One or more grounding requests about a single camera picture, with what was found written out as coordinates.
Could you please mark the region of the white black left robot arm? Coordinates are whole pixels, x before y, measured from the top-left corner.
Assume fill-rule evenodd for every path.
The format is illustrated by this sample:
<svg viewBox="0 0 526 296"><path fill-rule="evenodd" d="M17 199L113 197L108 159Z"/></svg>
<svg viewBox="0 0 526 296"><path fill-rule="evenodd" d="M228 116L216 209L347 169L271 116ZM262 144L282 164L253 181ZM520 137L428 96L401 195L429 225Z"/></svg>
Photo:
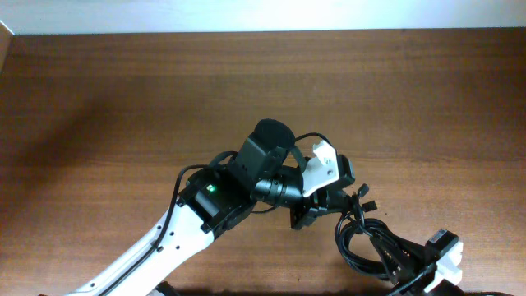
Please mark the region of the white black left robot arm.
<svg viewBox="0 0 526 296"><path fill-rule="evenodd" d="M344 189L355 181L352 162L322 137L311 157L298 137L274 119L260 120L237 151L190 166L177 178L167 211L109 267L75 295L153 295L183 262L254 213L257 203L290 210L292 229L349 209Z"/></svg>

